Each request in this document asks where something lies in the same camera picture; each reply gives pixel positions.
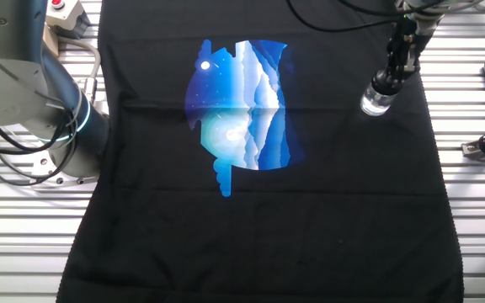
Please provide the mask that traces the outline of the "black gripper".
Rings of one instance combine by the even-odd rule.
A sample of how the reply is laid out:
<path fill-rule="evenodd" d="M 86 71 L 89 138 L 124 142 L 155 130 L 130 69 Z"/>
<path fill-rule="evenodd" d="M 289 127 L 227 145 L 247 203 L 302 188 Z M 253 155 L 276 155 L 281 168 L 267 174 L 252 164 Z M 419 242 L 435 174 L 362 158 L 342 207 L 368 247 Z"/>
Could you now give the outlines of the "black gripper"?
<path fill-rule="evenodd" d="M 417 14 L 403 15 L 396 20 L 386 47 L 386 82 L 407 80 L 419 71 L 419 53 L 425 49 L 438 24 L 438 19 L 423 19 Z"/>

